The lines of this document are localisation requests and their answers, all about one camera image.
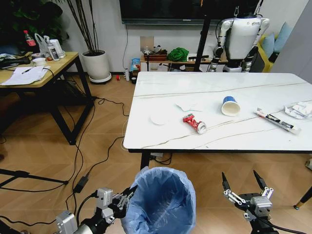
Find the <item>blue garbage bag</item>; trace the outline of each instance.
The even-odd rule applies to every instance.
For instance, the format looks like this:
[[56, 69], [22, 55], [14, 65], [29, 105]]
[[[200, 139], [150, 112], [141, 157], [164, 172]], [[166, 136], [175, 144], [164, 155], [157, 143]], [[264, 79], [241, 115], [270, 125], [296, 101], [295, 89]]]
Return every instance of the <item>blue garbage bag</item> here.
[[121, 220], [127, 234], [188, 234], [196, 223], [196, 196], [186, 174], [172, 168], [145, 167], [131, 187], [127, 215]]

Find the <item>red crushed can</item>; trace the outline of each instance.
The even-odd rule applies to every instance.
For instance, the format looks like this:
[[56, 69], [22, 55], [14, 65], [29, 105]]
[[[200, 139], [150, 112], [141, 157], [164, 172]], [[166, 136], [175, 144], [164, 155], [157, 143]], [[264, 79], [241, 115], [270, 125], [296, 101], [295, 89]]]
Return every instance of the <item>red crushed can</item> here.
[[202, 121], [196, 122], [194, 117], [193, 114], [189, 114], [183, 117], [183, 122], [190, 124], [199, 134], [203, 134], [206, 131], [206, 124]]

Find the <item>spray bottle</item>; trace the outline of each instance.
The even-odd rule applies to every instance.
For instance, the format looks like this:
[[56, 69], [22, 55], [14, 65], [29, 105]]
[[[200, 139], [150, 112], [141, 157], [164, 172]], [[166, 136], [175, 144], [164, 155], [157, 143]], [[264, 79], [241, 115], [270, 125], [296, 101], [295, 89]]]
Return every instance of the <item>spray bottle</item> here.
[[51, 57], [53, 58], [54, 61], [59, 61], [59, 56], [57, 54], [57, 51], [55, 50], [54, 45], [50, 42], [50, 39], [47, 38], [47, 46], [50, 52]]

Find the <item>pen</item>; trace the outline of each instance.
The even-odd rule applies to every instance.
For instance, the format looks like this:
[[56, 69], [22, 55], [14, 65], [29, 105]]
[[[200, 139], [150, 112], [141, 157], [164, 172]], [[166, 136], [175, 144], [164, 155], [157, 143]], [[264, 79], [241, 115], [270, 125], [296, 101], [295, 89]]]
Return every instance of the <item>pen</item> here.
[[31, 69], [33, 69], [33, 68], [34, 68], [34, 67], [29, 68], [28, 70], [22, 72], [22, 74], [24, 74], [24, 73], [26, 73], [26, 72], [29, 72], [29, 71], [30, 71]]

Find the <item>blue paper cup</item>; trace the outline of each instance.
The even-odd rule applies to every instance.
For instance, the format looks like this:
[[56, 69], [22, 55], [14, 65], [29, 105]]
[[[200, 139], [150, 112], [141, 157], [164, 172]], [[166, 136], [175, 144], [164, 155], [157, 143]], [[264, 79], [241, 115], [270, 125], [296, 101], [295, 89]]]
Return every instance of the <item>blue paper cup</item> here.
[[240, 106], [232, 96], [226, 96], [223, 99], [221, 111], [226, 116], [236, 116], [240, 111]]

